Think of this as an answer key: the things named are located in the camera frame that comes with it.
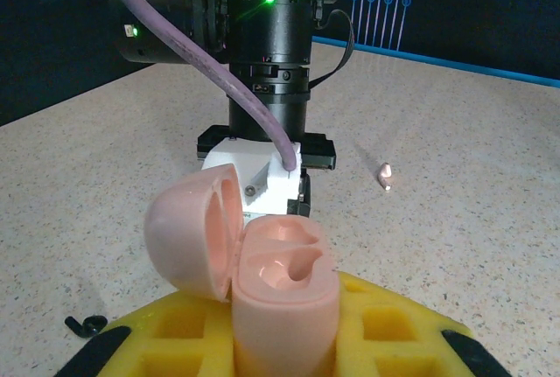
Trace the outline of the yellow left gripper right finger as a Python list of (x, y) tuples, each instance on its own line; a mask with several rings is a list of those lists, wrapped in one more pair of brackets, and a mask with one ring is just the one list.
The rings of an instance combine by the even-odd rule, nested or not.
[(335, 376), (509, 376), (461, 323), (345, 272)]

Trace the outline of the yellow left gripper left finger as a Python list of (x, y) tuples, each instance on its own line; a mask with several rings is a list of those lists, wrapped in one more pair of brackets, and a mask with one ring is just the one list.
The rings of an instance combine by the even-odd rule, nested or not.
[(56, 374), (234, 376), (230, 305), (172, 293), (109, 324)]

